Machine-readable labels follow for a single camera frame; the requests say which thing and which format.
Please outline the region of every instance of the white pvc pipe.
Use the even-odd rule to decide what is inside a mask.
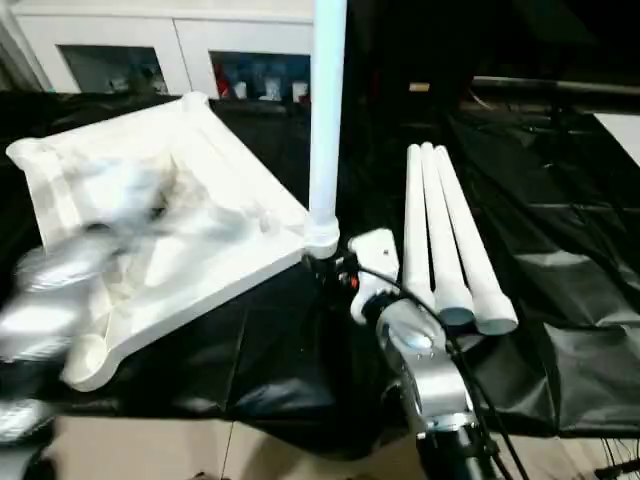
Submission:
[[[473,294],[476,327],[485,335],[511,332],[518,326],[518,317],[511,300],[500,289],[447,149],[437,147],[435,157],[467,282]]]
[[[449,325],[473,320],[471,292],[464,284],[447,205],[430,143],[422,145],[422,174],[433,258],[436,310]]]
[[[404,210],[404,258],[402,281],[405,287],[430,307],[435,307],[429,272],[429,242],[424,205],[422,152],[418,145],[407,149],[407,191]]]
[[[327,258],[335,252],[340,237],[335,209],[347,0],[316,0],[314,3],[310,218],[305,243],[312,255]]]

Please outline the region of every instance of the white plastic tray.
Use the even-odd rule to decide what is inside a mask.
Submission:
[[[143,161],[167,153],[179,156],[181,168],[190,169],[212,198],[222,192],[259,205],[269,227],[250,229],[224,245],[224,254],[219,244],[194,243],[200,261],[125,300],[113,295],[106,277],[97,282],[91,326],[63,374],[78,390],[104,385],[126,356],[300,260],[307,211],[211,112],[201,93],[7,148],[27,176],[45,248],[87,223],[71,194],[68,172],[74,162],[96,156]],[[222,185],[220,168],[241,181]]]

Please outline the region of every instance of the black plastic sheet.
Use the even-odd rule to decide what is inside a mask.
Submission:
[[[0,95],[2,149],[167,98]],[[215,112],[303,203],[308,112]],[[521,326],[468,352],[508,429],[639,436],[636,243],[640,169],[591,116],[430,113],[389,126],[349,112],[338,217],[343,240],[388,227],[402,245],[406,147],[448,146]],[[24,176],[0,169],[2,272],[38,243]],[[8,292],[6,282],[4,294]],[[48,399],[75,414],[238,420],[325,456],[356,457],[403,428],[370,333],[295,266],[126,359],[114,379]]]

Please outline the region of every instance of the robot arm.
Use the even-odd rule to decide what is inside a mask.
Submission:
[[[325,282],[333,277],[341,285],[357,288],[351,315],[375,332],[399,380],[405,414],[428,478],[498,478],[491,463],[495,444],[483,435],[440,323],[388,280],[367,272],[395,282],[399,262],[393,235],[375,230],[352,239],[349,249],[352,253],[321,266],[317,260],[308,261]]]
[[[40,454],[53,438],[55,410],[38,397],[58,381],[88,321],[93,280],[120,249],[118,236],[96,226],[19,263],[19,290],[0,313],[0,480],[54,478]]]

